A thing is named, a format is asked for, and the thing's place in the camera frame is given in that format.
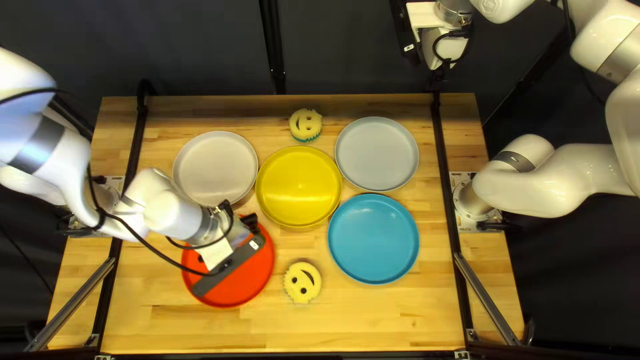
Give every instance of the blue plate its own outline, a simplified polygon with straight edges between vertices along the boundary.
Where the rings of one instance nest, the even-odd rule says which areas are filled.
[[[400,279],[418,257],[420,237],[409,211],[378,194],[353,197],[329,223],[329,251],[345,274],[365,284]]]

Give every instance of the yellow plate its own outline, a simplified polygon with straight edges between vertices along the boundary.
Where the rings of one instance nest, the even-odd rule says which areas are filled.
[[[262,211],[279,224],[306,227],[340,204],[342,176],[333,160],[312,147],[282,149],[264,162],[255,180]]]

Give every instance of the sponge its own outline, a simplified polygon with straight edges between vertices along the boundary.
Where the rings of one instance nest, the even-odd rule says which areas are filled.
[[[295,304],[308,304],[320,294],[322,278],[315,266],[301,261],[291,265],[284,273],[283,286]]]
[[[313,141],[322,131],[322,115],[315,110],[300,109],[289,118],[289,129],[297,141]]]

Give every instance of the plate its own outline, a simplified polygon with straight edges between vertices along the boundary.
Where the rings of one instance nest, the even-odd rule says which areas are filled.
[[[242,136],[211,131],[191,139],[173,162],[173,182],[184,194],[205,206],[227,199],[232,204],[251,190],[258,157]]]
[[[349,199],[331,217],[329,251],[351,278],[388,284],[413,266],[420,248],[418,227],[400,203],[380,194]]]
[[[269,233],[267,233],[262,225],[258,224],[258,227],[265,239],[262,249],[247,259],[203,297],[197,297],[191,292],[191,287],[198,282],[202,276],[182,271],[182,280],[187,286],[187,290],[189,290],[198,301],[214,307],[236,307],[247,303],[264,289],[269,278],[271,278],[271,273],[273,273],[275,251],[273,240]],[[199,272],[207,272],[206,265],[198,261],[198,256],[199,254],[196,251],[183,250],[182,264]]]
[[[415,139],[385,117],[364,117],[347,125],[335,143],[335,162],[352,184],[387,192],[406,184],[418,169]]]
[[[264,162],[255,182],[262,211],[288,227],[326,219],[340,204],[342,177],[329,156],[306,146],[282,149]]]

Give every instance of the metal frame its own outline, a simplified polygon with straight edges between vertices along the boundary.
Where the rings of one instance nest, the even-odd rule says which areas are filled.
[[[67,303],[58,311],[56,316],[31,340],[29,345],[24,349],[25,352],[41,351],[47,348],[47,344],[58,333],[60,328],[75,313],[78,307],[86,300],[89,294],[95,289],[101,280],[107,276],[114,268],[115,258],[107,258],[102,265],[89,277],[89,279],[78,289],[78,291],[67,301]]]

